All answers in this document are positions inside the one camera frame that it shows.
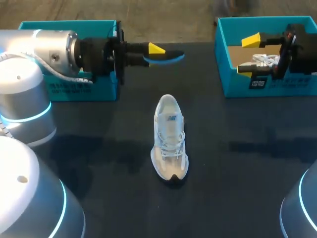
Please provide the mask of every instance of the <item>teal box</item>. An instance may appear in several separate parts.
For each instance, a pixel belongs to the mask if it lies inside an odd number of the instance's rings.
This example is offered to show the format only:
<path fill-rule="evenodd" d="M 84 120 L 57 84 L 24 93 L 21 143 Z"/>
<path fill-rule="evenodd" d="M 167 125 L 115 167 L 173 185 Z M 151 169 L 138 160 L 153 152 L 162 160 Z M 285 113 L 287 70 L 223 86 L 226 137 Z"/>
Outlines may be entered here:
<path fill-rule="evenodd" d="M 241 40 L 258 32 L 278 34 L 291 23 L 305 25 L 306 32 L 317 33 L 317 26 L 310 16 L 233 17 L 220 18 L 215 34 L 214 53 L 225 97 L 271 97 L 317 95 L 317 74 L 303 75 L 286 72 L 283 80 L 258 77 L 251 87 L 251 79 L 239 75 L 233 67 L 228 47 L 241 46 Z"/>
<path fill-rule="evenodd" d="M 23 30 L 73 30 L 78 37 L 113 36 L 115 20 L 88 20 L 88 21 L 23 21 L 19 29 Z M 90 77 L 89 73 L 80 72 L 78 77 Z M 114 72 L 109 77 L 99 77 L 96 83 L 73 83 L 56 78 L 53 75 L 44 75 L 50 100 L 53 102 L 93 102 L 116 100 L 118 81 Z"/>

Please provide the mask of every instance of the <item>shoelace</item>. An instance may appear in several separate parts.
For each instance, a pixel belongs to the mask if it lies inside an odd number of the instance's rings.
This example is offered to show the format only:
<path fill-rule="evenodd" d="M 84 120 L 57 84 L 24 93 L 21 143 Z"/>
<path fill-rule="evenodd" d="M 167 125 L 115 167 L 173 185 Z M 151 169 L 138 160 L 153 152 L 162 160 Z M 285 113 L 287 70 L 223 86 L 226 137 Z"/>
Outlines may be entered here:
<path fill-rule="evenodd" d="M 274 64 L 277 65 L 279 62 L 280 56 L 277 55 L 253 55 L 252 59 L 255 62 L 264 63 L 265 66 L 272 67 Z"/>
<path fill-rule="evenodd" d="M 179 157 L 183 155 L 182 144 L 185 140 L 185 133 L 182 132 L 180 134 L 179 141 L 177 143 L 171 143 L 171 141 L 163 139 L 161 137 L 161 134 L 158 134 L 160 140 L 161 140 L 161 154 L 163 157 L 163 160 L 165 160 L 166 157 Z"/>

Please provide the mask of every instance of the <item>black tabletop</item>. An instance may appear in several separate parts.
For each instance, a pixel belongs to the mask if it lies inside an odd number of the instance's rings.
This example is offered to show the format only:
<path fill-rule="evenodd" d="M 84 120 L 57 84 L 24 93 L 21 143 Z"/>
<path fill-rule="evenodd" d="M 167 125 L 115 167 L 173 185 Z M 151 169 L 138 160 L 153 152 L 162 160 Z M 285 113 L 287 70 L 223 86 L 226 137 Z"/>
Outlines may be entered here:
<path fill-rule="evenodd" d="M 119 101 L 53 105 L 58 133 L 38 153 L 82 203 L 86 237 L 281 238 L 281 202 L 317 155 L 317 98 L 226 99 L 212 43 L 165 47 L 186 58 L 128 69 Z M 180 187 L 150 158 L 163 94 L 185 117 Z"/>

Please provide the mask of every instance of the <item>shoe box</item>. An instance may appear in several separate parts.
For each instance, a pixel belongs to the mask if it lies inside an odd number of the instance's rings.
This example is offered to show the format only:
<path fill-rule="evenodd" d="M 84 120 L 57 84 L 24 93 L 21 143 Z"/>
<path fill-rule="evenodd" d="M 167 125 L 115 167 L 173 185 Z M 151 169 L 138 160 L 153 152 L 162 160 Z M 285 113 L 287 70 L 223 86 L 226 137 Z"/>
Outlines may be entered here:
<path fill-rule="evenodd" d="M 251 62 L 255 54 L 279 55 L 280 45 L 265 48 L 242 48 L 241 40 L 258 32 L 281 34 L 288 24 L 304 24 L 308 33 L 317 33 L 310 16 L 230 17 L 219 18 L 214 53 L 225 97 L 270 97 L 317 95 L 316 74 L 286 72 L 282 80 L 271 76 L 250 78 L 237 73 L 237 66 Z"/>

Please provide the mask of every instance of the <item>white sneaker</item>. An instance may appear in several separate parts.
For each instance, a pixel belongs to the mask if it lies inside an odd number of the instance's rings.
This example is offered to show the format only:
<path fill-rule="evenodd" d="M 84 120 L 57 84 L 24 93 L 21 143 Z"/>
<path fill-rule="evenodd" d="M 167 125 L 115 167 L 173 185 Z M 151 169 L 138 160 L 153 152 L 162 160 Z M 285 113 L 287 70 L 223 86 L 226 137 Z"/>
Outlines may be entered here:
<path fill-rule="evenodd" d="M 270 66 L 278 65 L 280 56 L 277 55 L 253 55 L 252 61 L 253 62 L 246 62 L 240 64 L 240 66 L 249 66 L 249 65 L 256 65 L 256 66 Z"/>
<path fill-rule="evenodd" d="M 164 180 L 182 180 L 187 174 L 184 117 L 172 95 L 162 96 L 155 111 L 151 159 Z"/>

